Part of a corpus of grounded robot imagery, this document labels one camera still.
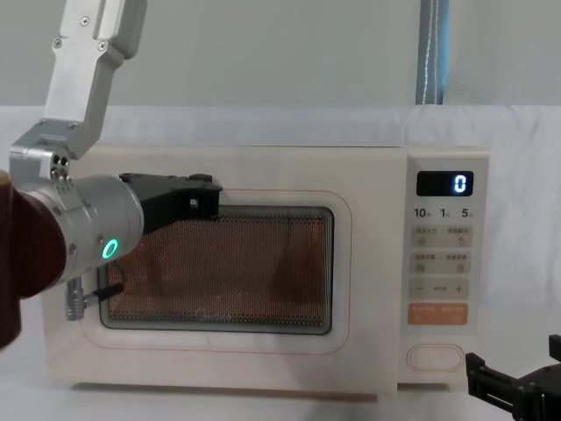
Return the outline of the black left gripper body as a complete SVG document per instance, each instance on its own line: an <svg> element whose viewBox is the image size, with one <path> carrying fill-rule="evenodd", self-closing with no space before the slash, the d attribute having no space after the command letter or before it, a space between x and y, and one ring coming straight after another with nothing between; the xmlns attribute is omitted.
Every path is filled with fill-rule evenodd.
<svg viewBox="0 0 561 421"><path fill-rule="evenodd" d="M123 173L119 178L140 202L144 214L144 235L179 221L211 220L218 216L223 188L214 183L211 175Z"/></svg>

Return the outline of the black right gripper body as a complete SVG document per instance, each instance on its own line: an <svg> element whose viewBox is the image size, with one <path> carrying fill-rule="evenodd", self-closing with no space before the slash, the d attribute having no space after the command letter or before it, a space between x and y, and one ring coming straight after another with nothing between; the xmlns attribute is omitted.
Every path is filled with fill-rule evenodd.
<svg viewBox="0 0 561 421"><path fill-rule="evenodd" d="M560 421L560 365L540 368L519 379L517 420Z"/></svg>

